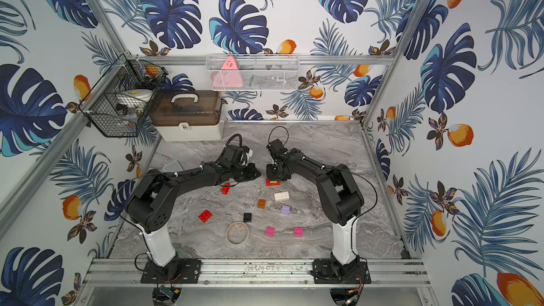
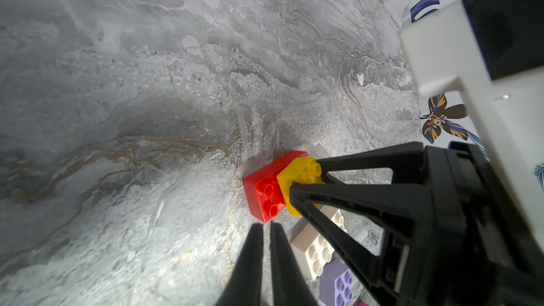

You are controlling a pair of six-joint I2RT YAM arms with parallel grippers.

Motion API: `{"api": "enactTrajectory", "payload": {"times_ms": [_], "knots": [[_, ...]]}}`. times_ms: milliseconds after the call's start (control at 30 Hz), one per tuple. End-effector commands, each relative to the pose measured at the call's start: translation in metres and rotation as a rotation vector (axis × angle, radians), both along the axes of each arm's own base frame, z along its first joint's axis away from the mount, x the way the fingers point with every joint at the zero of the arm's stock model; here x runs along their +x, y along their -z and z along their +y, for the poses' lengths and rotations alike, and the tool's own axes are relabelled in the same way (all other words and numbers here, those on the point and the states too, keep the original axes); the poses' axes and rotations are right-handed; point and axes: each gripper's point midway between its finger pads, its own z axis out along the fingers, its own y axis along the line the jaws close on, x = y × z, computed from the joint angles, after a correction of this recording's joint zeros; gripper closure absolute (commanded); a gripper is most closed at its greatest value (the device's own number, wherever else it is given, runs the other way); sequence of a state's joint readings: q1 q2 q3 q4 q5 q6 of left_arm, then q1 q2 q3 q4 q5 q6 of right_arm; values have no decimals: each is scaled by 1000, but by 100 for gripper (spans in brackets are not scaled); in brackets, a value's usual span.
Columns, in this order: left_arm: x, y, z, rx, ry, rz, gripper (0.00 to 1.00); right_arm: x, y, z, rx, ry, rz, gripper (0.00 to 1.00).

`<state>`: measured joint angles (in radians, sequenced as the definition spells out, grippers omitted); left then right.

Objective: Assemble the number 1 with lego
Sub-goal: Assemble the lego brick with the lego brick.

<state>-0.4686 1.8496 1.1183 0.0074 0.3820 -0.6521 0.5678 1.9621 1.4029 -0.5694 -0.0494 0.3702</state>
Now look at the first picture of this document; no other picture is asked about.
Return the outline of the small red lego brick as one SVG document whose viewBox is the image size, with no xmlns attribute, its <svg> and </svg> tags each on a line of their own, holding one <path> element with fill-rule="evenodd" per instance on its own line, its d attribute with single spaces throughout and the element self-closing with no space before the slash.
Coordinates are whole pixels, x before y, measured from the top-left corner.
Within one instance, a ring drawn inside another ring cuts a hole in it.
<svg viewBox="0 0 544 306">
<path fill-rule="evenodd" d="M 221 185 L 221 192 L 223 195 L 228 195 L 229 191 L 230 191 L 230 187 L 231 187 L 231 184 L 230 183 L 225 183 L 225 184 L 222 184 Z"/>
</svg>

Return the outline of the pink 2x2 lego brick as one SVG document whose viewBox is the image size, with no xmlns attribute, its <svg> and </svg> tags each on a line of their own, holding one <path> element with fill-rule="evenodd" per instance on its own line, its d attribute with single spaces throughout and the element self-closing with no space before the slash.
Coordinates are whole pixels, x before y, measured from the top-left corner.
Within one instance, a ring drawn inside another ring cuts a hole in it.
<svg viewBox="0 0 544 306">
<path fill-rule="evenodd" d="M 272 227 L 267 227 L 267 228 L 266 228 L 265 235 L 266 235 L 267 237 L 270 237 L 270 238 L 274 237 L 274 235 L 275 235 L 275 229 L 272 228 Z"/>
</svg>

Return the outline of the red 2x4 lego brick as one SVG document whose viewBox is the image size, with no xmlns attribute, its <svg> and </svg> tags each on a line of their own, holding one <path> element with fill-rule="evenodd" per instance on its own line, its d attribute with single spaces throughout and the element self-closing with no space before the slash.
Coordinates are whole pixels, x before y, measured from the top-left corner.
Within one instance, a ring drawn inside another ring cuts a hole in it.
<svg viewBox="0 0 544 306">
<path fill-rule="evenodd" d="M 280 186 L 280 181 L 271 181 L 269 179 L 266 179 L 266 186 Z"/>
</svg>

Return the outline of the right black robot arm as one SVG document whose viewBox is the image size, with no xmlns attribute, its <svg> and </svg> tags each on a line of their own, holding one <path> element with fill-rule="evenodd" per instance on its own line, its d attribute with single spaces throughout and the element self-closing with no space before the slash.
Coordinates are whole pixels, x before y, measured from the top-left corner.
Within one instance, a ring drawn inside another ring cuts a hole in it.
<svg viewBox="0 0 544 306">
<path fill-rule="evenodd" d="M 272 158 L 266 166 L 268 180 L 287 181 L 296 175 L 316 185 L 323 213 L 332 223 L 331 259 L 341 267 L 360 262 L 355 232 L 365 201 L 348 167 L 323 164 L 296 148 L 287 149 L 280 140 L 271 141 L 266 149 Z"/>
</svg>

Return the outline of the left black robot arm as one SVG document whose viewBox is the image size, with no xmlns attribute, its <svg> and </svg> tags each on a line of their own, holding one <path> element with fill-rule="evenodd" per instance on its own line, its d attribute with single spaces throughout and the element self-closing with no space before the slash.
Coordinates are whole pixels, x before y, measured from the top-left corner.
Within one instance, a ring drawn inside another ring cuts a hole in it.
<svg viewBox="0 0 544 306">
<path fill-rule="evenodd" d="M 179 172 L 149 171 L 134 189 L 126 205 L 127 215 L 143 234 L 153 264 L 161 269 L 177 257 L 167 223 L 178 197 L 200 188 L 229 181 L 253 181 L 261 172 L 250 162 L 253 151 L 245 146 L 223 147 L 217 160 Z"/>
</svg>

